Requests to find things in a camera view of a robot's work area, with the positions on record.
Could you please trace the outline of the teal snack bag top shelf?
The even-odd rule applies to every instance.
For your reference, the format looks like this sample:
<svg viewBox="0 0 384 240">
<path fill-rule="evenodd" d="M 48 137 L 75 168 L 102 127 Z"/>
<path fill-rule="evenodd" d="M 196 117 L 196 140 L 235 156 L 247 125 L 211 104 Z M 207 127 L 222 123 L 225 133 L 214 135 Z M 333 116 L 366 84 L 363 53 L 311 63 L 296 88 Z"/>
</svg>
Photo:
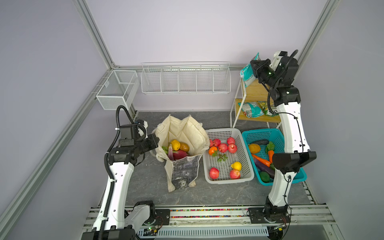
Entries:
<svg viewBox="0 0 384 240">
<path fill-rule="evenodd" d="M 251 67 L 251 62 L 249 62 L 241 71 L 240 77 L 243 80 L 245 87 L 249 87 L 257 78 L 254 75 L 253 69 Z"/>
</svg>

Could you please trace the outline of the cream canvas grocery bag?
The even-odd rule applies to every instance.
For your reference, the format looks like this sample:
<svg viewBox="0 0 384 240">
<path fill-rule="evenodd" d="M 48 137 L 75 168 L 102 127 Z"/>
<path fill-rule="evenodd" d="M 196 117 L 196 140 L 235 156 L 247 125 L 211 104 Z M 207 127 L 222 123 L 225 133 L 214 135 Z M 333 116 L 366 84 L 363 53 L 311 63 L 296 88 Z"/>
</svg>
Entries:
<svg viewBox="0 0 384 240">
<path fill-rule="evenodd" d="M 153 133 L 160 139 L 159 146 L 152 151 L 158 161 L 165 163 L 168 191 L 194 187 L 200 166 L 200 159 L 209 149 L 210 140 L 202 124 L 192 116 L 182 120 L 169 115 Z M 169 147 L 172 140 L 189 145 L 188 157 L 171 161 L 162 147 Z"/>
</svg>

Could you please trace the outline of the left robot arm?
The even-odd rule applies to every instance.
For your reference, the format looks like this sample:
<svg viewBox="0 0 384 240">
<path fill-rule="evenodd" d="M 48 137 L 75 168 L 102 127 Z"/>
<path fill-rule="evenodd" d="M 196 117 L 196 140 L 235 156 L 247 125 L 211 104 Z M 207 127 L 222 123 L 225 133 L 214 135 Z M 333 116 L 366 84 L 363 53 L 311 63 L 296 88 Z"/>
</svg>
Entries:
<svg viewBox="0 0 384 240">
<path fill-rule="evenodd" d="M 128 214 L 125 205 L 132 174 L 139 165 L 138 158 L 156 149 L 159 138 L 147 133 L 144 121 L 129 118 L 129 124 L 121 125 L 121 110 L 129 114 L 123 105 L 116 109 L 117 133 L 104 155 L 108 181 L 101 209 L 91 231 L 83 233 L 83 240 L 135 240 L 143 224 L 156 222 L 153 201 L 136 203 Z"/>
</svg>

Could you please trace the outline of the brown potato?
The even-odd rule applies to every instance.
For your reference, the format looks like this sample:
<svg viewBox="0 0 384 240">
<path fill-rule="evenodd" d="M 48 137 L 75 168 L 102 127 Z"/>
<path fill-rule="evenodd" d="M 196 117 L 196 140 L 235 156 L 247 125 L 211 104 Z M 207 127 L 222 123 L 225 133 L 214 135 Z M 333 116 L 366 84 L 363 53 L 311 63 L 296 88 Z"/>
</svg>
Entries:
<svg viewBox="0 0 384 240">
<path fill-rule="evenodd" d="M 190 151 L 190 147 L 189 147 L 188 144 L 183 143 L 183 142 L 180 142 L 180 148 L 179 148 L 179 150 L 188 153 L 188 152 Z"/>
</svg>

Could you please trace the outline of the pink dragon fruit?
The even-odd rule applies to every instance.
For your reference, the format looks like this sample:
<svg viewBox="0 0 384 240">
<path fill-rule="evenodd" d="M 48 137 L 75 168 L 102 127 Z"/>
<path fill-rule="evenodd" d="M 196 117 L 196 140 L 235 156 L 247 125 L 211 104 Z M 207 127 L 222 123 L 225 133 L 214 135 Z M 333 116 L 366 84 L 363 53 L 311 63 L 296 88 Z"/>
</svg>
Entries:
<svg viewBox="0 0 384 240">
<path fill-rule="evenodd" d="M 165 151 L 165 153 L 168 156 L 168 148 L 162 147 L 162 149 Z M 185 157 L 188 157 L 189 155 L 188 155 L 188 153 L 186 153 L 184 151 L 178 150 L 178 151 L 173 151 L 173 156 L 174 156 L 174 161 L 175 161 L 175 160 L 180 160 L 180 159 L 183 159 Z"/>
</svg>

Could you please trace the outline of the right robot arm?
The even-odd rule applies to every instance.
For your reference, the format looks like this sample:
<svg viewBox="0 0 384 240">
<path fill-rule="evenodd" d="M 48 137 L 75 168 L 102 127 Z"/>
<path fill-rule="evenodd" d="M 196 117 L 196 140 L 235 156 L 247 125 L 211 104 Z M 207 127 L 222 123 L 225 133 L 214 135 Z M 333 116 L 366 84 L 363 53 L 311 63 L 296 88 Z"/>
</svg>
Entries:
<svg viewBox="0 0 384 240">
<path fill-rule="evenodd" d="M 291 220 L 289 214 L 288 194 L 294 177 L 302 167 L 316 159 L 317 154 L 311 151 L 306 140 L 301 119 L 301 97 L 293 81 L 299 70 L 295 58 L 295 50 L 291 55 L 281 51 L 273 60 L 252 60 L 250 66 L 253 75 L 268 90 L 267 104 L 274 115 L 279 115 L 284 135 L 283 153 L 273 155 L 275 178 L 271 192 L 266 198 L 264 209 L 259 212 L 268 223 L 279 220 L 287 224 Z"/>
</svg>

